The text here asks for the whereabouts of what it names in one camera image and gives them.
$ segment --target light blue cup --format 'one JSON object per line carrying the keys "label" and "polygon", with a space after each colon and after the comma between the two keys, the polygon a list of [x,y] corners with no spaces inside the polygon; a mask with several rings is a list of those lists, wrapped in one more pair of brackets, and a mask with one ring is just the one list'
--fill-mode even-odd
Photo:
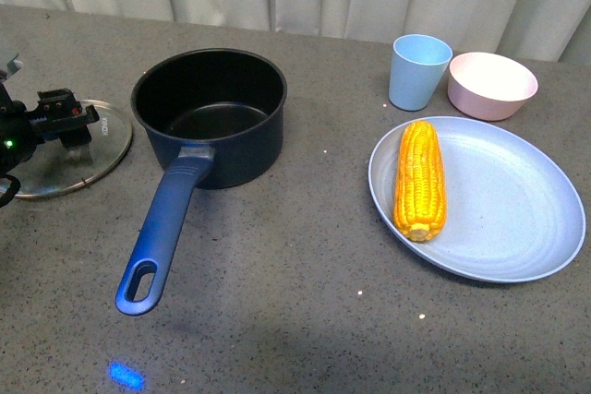
{"label": "light blue cup", "polygon": [[390,71],[390,101],[406,111],[425,108],[452,60],[452,48],[423,34],[408,34],[394,42]]}

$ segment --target yellow corn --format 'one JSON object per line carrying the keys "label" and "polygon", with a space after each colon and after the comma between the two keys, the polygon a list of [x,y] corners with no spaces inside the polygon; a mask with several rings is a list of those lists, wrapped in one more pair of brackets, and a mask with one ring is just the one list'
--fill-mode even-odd
{"label": "yellow corn", "polygon": [[403,133],[393,213],[396,228],[414,242],[439,234],[447,218],[440,144],[427,121],[415,121]]}

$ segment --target saucepan handle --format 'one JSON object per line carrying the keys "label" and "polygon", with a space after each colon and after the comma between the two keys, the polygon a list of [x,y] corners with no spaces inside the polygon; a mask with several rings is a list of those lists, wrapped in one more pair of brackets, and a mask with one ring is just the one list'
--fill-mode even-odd
{"label": "saucepan handle", "polygon": [[[146,314],[163,295],[193,189],[213,166],[213,156],[181,155],[164,173],[115,297],[117,309],[129,316]],[[139,282],[153,274],[148,294],[135,300]]]}

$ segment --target pot lid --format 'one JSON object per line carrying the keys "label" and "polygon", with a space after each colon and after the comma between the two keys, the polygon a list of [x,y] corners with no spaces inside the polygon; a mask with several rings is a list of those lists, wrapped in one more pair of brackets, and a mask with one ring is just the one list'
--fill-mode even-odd
{"label": "pot lid", "polygon": [[[37,147],[30,160],[11,170],[20,183],[16,198],[57,197],[88,186],[105,177],[126,155],[132,138],[131,122],[113,105],[103,101],[80,101],[94,105],[99,121],[87,128],[92,141],[66,149],[58,140]],[[6,192],[6,184],[0,192]]]}

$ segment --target pot rim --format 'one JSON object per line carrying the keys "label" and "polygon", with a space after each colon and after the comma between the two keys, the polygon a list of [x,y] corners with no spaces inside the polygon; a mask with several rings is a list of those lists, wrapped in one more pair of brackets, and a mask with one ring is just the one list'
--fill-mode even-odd
{"label": "pot rim", "polygon": [[[154,72],[156,72],[157,70],[159,70],[163,66],[169,65],[170,63],[172,63],[175,60],[180,59],[182,57],[186,57],[186,56],[192,55],[192,54],[199,54],[199,53],[239,53],[239,54],[244,54],[244,55],[249,55],[251,57],[255,57],[255,58],[259,59],[261,62],[266,63],[278,74],[279,79],[282,82],[283,94],[282,94],[281,99],[279,100],[279,104],[275,107],[275,109],[273,110],[272,113],[267,115],[267,117],[263,121],[258,122],[256,125],[251,126],[250,128],[245,129],[244,131],[240,131],[238,133],[231,134],[229,136],[213,137],[213,138],[185,138],[185,137],[172,136],[170,134],[166,134],[162,131],[157,130],[152,125],[148,124],[143,119],[143,117],[139,114],[138,107],[136,104],[136,102],[137,102],[136,98],[138,96],[139,88],[141,88],[143,83]],[[147,71],[144,71],[142,76],[136,82],[136,85],[134,86],[133,90],[131,91],[131,111],[133,112],[133,114],[134,114],[135,118],[138,120],[138,122],[144,128],[146,128],[148,131],[158,134],[159,136],[166,137],[166,138],[169,138],[172,140],[176,140],[184,145],[207,144],[207,143],[212,143],[212,142],[216,142],[216,141],[223,141],[223,140],[235,138],[235,137],[242,136],[242,135],[248,134],[250,132],[256,131],[261,126],[266,125],[267,122],[269,122],[276,114],[280,113],[283,110],[283,105],[285,104],[286,99],[287,99],[287,81],[285,80],[285,75],[283,74],[282,70],[275,63],[273,63],[271,60],[269,60],[268,58],[263,57],[262,55],[259,55],[256,53],[252,53],[247,50],[240,50],[240,49],[236,49],[236,48],[223,48],[223,47],[203,48],[203,49],[187,51],[187,52],[180,53],[180,54],[175,54],[171,57],[168,57],[167,59],[162,60],[161,62],[154,65],[152,68],[148,69]]]}

